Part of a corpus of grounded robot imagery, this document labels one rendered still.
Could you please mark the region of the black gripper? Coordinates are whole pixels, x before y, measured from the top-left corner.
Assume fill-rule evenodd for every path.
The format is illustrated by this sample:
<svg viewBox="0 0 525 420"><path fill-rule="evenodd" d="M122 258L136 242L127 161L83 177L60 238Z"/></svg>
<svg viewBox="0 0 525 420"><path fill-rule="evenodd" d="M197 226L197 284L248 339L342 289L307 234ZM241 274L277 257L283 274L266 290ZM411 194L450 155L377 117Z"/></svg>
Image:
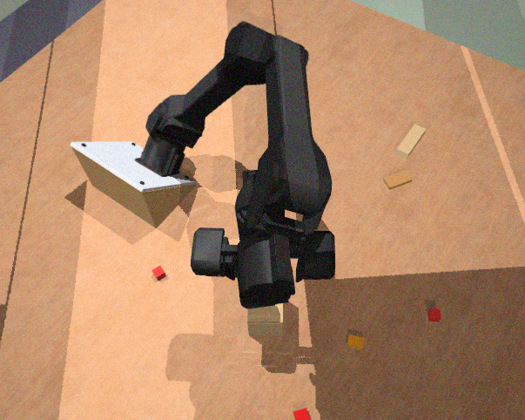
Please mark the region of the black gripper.
<svg viewBox="0 0 525 420"><path fill-rule="evenodd" d="M193 236L191 268L195 275L228 277L235 281L232 258L237 245L230 245L224 228L200 227ZM296 282L330 280L335 272L335 239L331 231L314 231L309 243L295 241L290 258L298 259Z"/></svg>

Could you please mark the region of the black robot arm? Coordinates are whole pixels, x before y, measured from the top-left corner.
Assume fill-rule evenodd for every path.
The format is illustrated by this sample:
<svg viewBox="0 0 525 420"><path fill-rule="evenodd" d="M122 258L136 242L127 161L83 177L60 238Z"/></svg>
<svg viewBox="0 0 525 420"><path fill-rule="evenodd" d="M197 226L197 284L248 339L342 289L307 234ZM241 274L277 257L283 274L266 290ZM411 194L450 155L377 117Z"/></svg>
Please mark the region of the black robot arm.
<svg viewBox="0 0 525 420"><path fill-rule="evenodd" d="M172 94L150 112L149 136L134 159L161 177L179 174L205 118L244 86L266 84L268 147L258 170L243 171L235 202L242 240L232 268L244 308L295 295L289 247L309 243L331 196L326 156L312 134L307 61L302 45L240 22L225 41L224 58L186 94ZM303 214L302 221L285 217L285 210Z"/></svg>

